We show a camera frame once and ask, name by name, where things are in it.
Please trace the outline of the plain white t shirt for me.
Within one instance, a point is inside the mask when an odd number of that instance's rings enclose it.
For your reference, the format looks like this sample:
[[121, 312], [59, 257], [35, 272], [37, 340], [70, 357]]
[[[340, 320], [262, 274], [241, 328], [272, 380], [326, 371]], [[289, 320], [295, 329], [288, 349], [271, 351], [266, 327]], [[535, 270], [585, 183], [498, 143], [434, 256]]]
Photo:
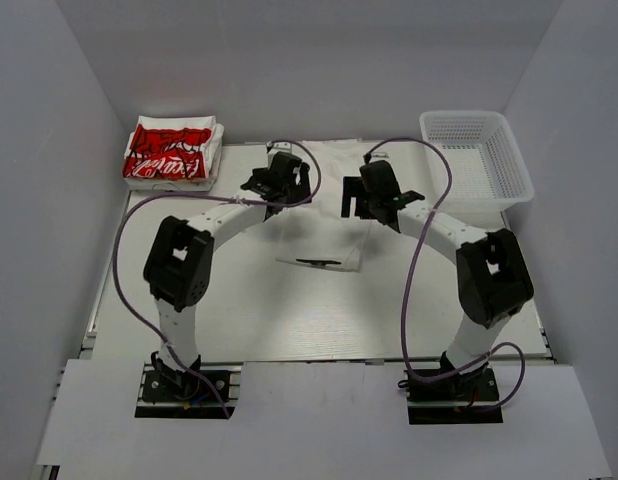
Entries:
[[359, 175], [366, 145], [358, 139], [305, 141], [318, 161], [322, 182], [309, 204], [280, 218], [276, 260], [339, 272], [360, 269], [370, 223], [341, 216], [343, 179]]

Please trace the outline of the red print white t shirt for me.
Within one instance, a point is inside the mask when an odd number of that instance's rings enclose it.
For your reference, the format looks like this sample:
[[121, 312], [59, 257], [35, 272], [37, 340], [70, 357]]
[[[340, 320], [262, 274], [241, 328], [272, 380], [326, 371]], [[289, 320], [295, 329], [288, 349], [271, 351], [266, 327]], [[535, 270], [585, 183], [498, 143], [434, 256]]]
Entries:
[[218, 176], [224, 131], [215, 116], [140, 116], [125, 148], [122, 177], [138, 191], [209, 191]]

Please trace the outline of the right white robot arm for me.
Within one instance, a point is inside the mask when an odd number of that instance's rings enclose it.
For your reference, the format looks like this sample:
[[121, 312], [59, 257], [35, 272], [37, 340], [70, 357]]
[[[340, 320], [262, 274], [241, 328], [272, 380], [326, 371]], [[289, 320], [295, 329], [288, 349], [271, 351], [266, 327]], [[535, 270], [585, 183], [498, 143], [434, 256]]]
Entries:
[[477, 385], [475, 372], [497, 350], [503, 327], [533, 298], [534, 287], [515, 234], [507, 228], [487, 231], [468, 225], [430, 204], [415, 191], [400, 190], [385, 160], [360, 167], [360, 175], [343, 179], [341, 216], [372, 219], [418, 240], [415, 256], [428, 245], [456, 267], [463, 318], [443, 352], [439, 373], [423, 376], [410, 365], [406, 316], [411, 285], [405, 285], [401, 306], [401, 348], [408, 375], [439, 382], [450, 397], [461, 399]]

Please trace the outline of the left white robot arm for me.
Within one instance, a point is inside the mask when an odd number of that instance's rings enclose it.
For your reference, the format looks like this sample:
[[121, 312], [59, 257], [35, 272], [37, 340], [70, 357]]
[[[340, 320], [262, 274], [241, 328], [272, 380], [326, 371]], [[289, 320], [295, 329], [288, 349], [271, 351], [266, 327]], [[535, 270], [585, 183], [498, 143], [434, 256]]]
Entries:
[[169, 216], [161, 222], [143, 277], [165, 337], [152, 356], [152, 364], [166, 377], [166, 387], [177, 398], [191, 398], [200, 387], [195, 313], [210, 284], [213, 254], [286, 206], [307, 201], [311, 195], [309, 171], [310, 166], [299, 157], [277, 151], [266, 167], [252, 171], [235, 196], [189, 219]]

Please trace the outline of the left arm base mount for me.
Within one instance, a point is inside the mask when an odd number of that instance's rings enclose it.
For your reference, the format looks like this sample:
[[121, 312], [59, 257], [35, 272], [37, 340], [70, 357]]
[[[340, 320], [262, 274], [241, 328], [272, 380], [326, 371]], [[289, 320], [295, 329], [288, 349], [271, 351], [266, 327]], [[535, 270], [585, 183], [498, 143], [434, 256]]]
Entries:
[[235, 411], [241, 384], [241, 367], [202, 364], [199, 369], [218, 393], [189, 372], [170, 370], [151, 354], [141, 375], [134, 417], [138, 419], [228, 420]]

